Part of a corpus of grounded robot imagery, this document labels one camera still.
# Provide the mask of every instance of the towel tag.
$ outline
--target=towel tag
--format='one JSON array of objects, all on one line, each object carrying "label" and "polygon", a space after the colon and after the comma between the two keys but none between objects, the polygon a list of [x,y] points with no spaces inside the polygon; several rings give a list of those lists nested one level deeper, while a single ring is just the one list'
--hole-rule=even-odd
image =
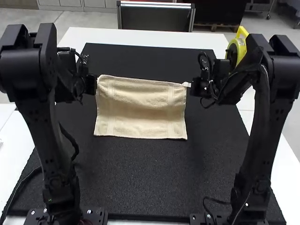
[{"label": "towel tag", "polygon": [[181,84],[183,87],[186,87],[186,88],[190,88],[191,87],[191,83],[189,83],[189,82],[183,82],[182,84]]}]

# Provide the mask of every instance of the cable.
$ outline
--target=cable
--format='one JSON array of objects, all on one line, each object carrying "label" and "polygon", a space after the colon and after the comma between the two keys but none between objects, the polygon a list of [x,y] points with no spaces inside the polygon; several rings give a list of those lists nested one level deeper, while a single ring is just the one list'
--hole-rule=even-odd
[{"label": "cable", "polygon": [[215,221],[215,219],[214,219],[213,214],[211,213],[211,211],[210,211],[210,210],[207,208],[207,206],[205,205],[205,200],[210,200],[210,201],[212,201],[212,202],[215,202],[215,203],[218,203],[218,204],[221,204],[221,205],[230,205],[230,202],[225,202],[225,201],[218,200],[218,199],[216,199],[216,198],[212,198],[212,197],[208,197],[208,196],[205,196],[205,197],[203,198],[203,201],[202,201],[203,207],[204,207],[205,211],[207,211],[207,212],[210,214],[213,223],[216,224],[216,221]]},{"label": "cable", "polygon": [[202,101],[203,101],[203,97],[200,99],[200,104],[204,109],[208,109],[216,103],[216,101],[213,101],[213,102],[209,103],[208,105],[203,105]]},{"label": "cable", "polygon": [[240,207],[238,213],[235,215],[235,217],[234,217],[233,222],[231,223],[231,225],[234,225],[234,223],[235,223],[237,217],[239,216],[240,212],[242,211],[243,207],[245,206],[246,202],[248,201],[248,198],[249,198],[249,196],[250,196],[250,194],[251,194],[251,190],[252,190],[252,188],[250,189],[250,191],[249,191],[249,193],[248,193],[248,196],[247,196],[247,198],[245,199],[245,201],[244,201],[244,203],[242,204],[242,206]]},{"label": "cable", "polygon": [[33,178],[34,176],[36,176],[40,172],[42,172],[42,167],[38,166],[35,169],[33,169],[23,180],[21,180],[21,182],[18,184],[15,191],[13,192],[13,194],[10,198],[10,201],[6,204],[6,206],[3,209],[2,216],[0,218],[0,225],[3,225],[4,220],[6,219],[6,216],[8,214],[8,210],[10,208],[10,205],[19,196],[19,194],[21,193],[21,190],[26,186],[26,184],[30,181],[31,178]]},{"label": "cable", "polygon": [[71,160],[74,161],[76,156],[79,154],[79,146],[78,146],[75,138],[72,137],[71,134],[68,133],[68,131],[66,131],[66,129],[62,126],[61,123],[60,123],[60,130],[61,130],[61,133],[71,142],[72,146],[75,149],[75,152],[71,157]]},{"label": "cable", "polygon": [[[61,130],[61,133],[71,142],[72,146],[75,149],[75,152],[71,157],[71,160],[74,161],[75,158],[77,157],[77,155],[79,154],[79,146],[78,146],[76,140],[74,139],[74,137],[72,137],[66,131],[66,129],[61,125],[61,123],[60,123],[60,130]],[[33,169],[23,180],[20,181],[20,183],[18,184],[18,186],[16,187],[16,189],[12,193],[10,201],[6,204],[6,206],[3,209],[3,212],[2,212],[2,215],[1,215],[1,218],[0,218],[0,225],[3,225],[4,220],[6,219],[8,211],[10,209],[10,206],[18,198],[18,196],[22,192],[23,188],[29,183],[31,178],[38,175],[40,172],[42,172],[42,167],[38,166],[35,169]]]}]

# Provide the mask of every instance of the wooden pallet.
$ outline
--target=wooden pallet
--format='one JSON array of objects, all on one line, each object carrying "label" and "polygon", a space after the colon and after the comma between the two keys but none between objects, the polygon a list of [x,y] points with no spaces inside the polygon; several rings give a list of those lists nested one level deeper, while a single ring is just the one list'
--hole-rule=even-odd
[{"label": "wooden pallet", "polygon": [[238,31],[238,25],[228,25],[228,24],[217,24],[217,23],[194,23],[194,26],[202,26],[202,27],[211,27],[211,32],[215,32],[217,27],[229,27],[234,33]]}]

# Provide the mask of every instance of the metal bracket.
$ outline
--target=metal bracket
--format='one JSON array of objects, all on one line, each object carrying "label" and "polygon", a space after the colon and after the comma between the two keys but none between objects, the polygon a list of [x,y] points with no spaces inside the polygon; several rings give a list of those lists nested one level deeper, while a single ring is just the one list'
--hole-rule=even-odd
[{"label": "metal bracket", "polygon": [[[104,208],[83,207],[82,217],[79,224],[81,225],[107,225],[108,212]],[[59,225],[57,220],[48,223],[50,220],[47,209],[29,210],[24,225]]]},{"label": "metal bracket", "polygon": [[[231,225],[228,223],[227,218],[229,216],[229,213],[213,213],[213,215],[210,215],[207,212],[204,213],[193,213],[189,216],[190,225]],[[264,220],[262,222],[257,222],[256,225],[269,225],[267,220]]]}]

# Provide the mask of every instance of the yellow cable reel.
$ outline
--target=yellow cable reel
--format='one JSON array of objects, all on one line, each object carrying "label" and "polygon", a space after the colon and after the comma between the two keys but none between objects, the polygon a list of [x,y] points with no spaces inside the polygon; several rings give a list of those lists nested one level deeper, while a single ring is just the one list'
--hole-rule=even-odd
[{"label": "yellow cable reel", "polygon": [[230,60],[230,71],[233,71],[245,56],[247,52],[246,37],[248,35],[248,31],[243,26],[240,26],[235,39],[229,43],[225,58]]}]

